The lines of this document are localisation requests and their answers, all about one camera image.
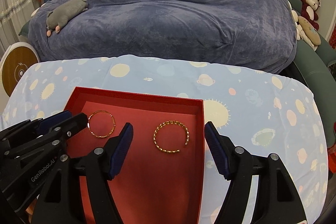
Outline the red shallow jewelry box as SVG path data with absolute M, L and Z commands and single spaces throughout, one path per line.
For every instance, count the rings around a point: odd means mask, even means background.
M 202 100 L 76 87 L 66 104 L 72 114 L 90 116 L 110 112 L 117 136 L 131 123 L 134 137 L 121 172 L 108 183 L 124 223 L 197 223 L 205 161 Z M 164 121 L 177 120 L 190 131 L 180 153 L 167 154 L 155 147 L 153 132 Z M 68 141 L 71 157 L 102 147 L 108 138 L 94 137 L 84 129 Z

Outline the thin gold bangle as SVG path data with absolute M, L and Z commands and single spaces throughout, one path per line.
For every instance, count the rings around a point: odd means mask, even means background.
M 108 138 L 116 129 L 114 116 L 106 110 L 97 110 L 88 117 L 88 131 L 96 138 Z

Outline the blue planet-print cloth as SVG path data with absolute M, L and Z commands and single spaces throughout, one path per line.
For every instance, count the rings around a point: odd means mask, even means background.
M 307 221 L 327 193 L 327 145 L 317 94 L 287 77 L 253 69 L 165 60 L 100 57 L 30 67 L 1 110 L 1 128 L 62 111 L 75 87 L 202 99 L 205 119 L 250 153 L 277 153 L 301 197 Z

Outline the white round wooden-top device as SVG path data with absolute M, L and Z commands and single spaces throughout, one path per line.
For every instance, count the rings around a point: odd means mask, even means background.
M 1 88 L 11 96 L 26 70 L 39 63 L 36 50 L 27 42 L 17 42 L 7 48 L 1 58 Z

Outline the gold beaded open bangle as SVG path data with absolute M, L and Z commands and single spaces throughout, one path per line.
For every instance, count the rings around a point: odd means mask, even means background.
M 177 120 L 168 120 L 157 125 L 153 132 L 153 143 L 157 150 L 167 153 L 180 153 L 190 141 L 190 131 L 187 126 Z

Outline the red gift bag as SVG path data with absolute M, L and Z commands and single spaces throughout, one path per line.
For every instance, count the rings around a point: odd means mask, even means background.
M 336 173 L 336 141 L 334 144 L 327 148 L 328 153 L 328 167 L 332 174 Z

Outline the grey mouse plush toy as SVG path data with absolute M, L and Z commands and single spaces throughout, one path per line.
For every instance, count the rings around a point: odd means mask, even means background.
M 52 32 L 58 34 L 71 19 L 87 10 L 87 0 L 69 0 L 49 12 L 46 19 L 47 37 L 50 37 Z

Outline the white curtain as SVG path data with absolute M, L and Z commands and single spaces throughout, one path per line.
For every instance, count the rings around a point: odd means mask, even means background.
M 31 14 L 38 8 L 35 0 L 1 0 L 0 52 L 19 41 L 19 33 L 25 23 L 31 19 Z

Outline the beige cookie plush toy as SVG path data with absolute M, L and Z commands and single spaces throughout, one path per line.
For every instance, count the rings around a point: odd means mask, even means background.
M 297 40 L 303 40 L 313 51 L 316 51 L 321 45 L 321 38 L 316 29 L 295 10 L 292 10 L 291 14 L 297 30 Z

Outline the blue-grey velvet bed cover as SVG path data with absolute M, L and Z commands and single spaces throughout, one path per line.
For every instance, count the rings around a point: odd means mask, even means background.
M 30 20 L 43 61 L 136 55 L 277 73 L 296 54 L 288 0 L 87 0 L 87 11 L 47 37 L 48 13 L 67 1 L 48 1 Z

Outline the dark red bear plush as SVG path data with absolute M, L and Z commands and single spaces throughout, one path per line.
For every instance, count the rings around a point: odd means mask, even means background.
M 319 30 L 316 11 L 321 6 L 321 0 L 300 0 L 302 2 L 301 16 L 303 16 L 316 30 Z

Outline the green sofa bed frame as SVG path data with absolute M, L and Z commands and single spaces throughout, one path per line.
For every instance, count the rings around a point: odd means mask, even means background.
M 321 117 L 327 146 L 331 147 L 335 136 L 335 79 L 329 68 L 331 63 L 320 56 L 323 50 L 332 51 L 325 40 L 319 50 L 313 50 L 303 40 L 297 42 L 296 55 L 287 67 L 277 70 L 277 74 L 295 79 L 306 86 L 314 95 L 317 114 Z

